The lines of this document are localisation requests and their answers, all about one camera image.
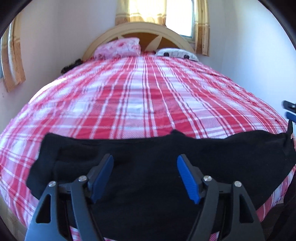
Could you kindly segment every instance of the folded black clothing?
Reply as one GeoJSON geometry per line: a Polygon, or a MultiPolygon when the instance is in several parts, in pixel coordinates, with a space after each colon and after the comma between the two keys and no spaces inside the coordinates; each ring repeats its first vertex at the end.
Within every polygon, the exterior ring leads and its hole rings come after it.
{"type": "MultiPolygon", "coordinates": [[[[92,206],[102,235],[119,241],[186,240],[200,207],[187,195],[176,165],[178,155],[185,154],[218,182],[241,181],[258,209],[296,163],[292,132],[289,122],[286,133],[258,130],[225,139],[194,139],[178,131],[124,140],[47,134],[27,186],[39,199],[50,181],[72,182],[110,153],[113,171],[103,197],[92,206]]],[[[220,218],[217,215],[214,232],[221,227],[220,218]]],[[[70,223],[75,227],[74,219],[70,223]]]]}

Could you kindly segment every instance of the silver bolt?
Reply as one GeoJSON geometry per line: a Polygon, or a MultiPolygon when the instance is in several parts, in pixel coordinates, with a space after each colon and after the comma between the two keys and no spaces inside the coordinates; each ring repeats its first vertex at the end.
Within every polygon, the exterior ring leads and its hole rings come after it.
{"type": "Polygon", "coordinates": [[[240,181],[235,181],[234,185],[238,188],[240,188],[242,186],[242,183],[240,181]]]}
{"type": "Polygon", "coordinates": [[[212,180],[212,177],[206,175],[206,176],[204,176],[204,180],[205,180],[206,182],[210,182],[210,181],[212,180]]]}
{"type": "Polygon", "coordinates": [[[48,186],[50,186],[51,188],[54,187],[57,183],[55,181],[51,181],[48,186]]]}
{"type": "Polygon", "coordinates": [[[78,178],[78,181],[79,182],[85,182],[87,180],[87,177],[86,176],[80,176],[79,178],[78,178]]]}

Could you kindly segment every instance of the red plaid bedspread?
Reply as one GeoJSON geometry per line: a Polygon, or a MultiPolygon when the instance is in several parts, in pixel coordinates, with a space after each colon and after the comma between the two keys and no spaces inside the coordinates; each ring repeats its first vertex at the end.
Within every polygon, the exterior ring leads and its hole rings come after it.
{"type": "MultiPolygon", "coordinates": [[[[1,195],[28,226],[38,201],[25,182],[48,132],[125,139],[163,136],[172,129],[194,138],[225,138],[256,129],[285,132],[287,123],[201,63],[155,56],[89,61],[42,88],[0,135],[1,195]]],[[[257,211],[260,220],[283,198],[294,172],[257,211]]],[[[79,240],[75,230],[73,235],[79,240]]]]}

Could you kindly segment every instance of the beige curtain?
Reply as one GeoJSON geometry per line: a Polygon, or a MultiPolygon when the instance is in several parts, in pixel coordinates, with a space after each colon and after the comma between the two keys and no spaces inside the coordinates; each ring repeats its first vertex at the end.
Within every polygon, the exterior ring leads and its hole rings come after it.
{"type": "Polygon", "coordinates": [[[208,56],[209,13],[207,0],[194,0],[195,7],[195,52],[208,56]]]}
{"type": "Polygon", "coordinates": [[[21,13],[15,17],[1,38],[1,63],[8,92],[26,80],[20,51],[20,21],[21,13]]]}
{"type": "Polygon", "coordinates": [[[167,0],[118,0],[115,25],[149,22],[165,25],[167,0]]]}

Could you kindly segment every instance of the blue gripper pad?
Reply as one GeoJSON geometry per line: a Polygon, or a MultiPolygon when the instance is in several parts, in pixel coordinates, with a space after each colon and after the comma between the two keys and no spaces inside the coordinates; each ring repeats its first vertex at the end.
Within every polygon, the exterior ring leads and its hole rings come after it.
{"type": "Polygon", "coordinates": [[[291,112],[286,112],[286,118],[296,123],[296,115],[291,112]]]}
{"type": "Polygon", "coordinates": [[[199,204],[199,186],[196,183],[194,177],[192,176],[192,173],[186,165],[182,156],[178,156],[177,158],[177,167],[181,175],[182,181],[185,185],[185,188],[187,190],[189,198],[193,200],[195,204],[199,204]]]}
{"type": "Polygon", "coordinates": [[[114,159],[110,155],[92,185],[91,200],[96,203],[103,196],[105,187],[114,166],[114,159]]]}

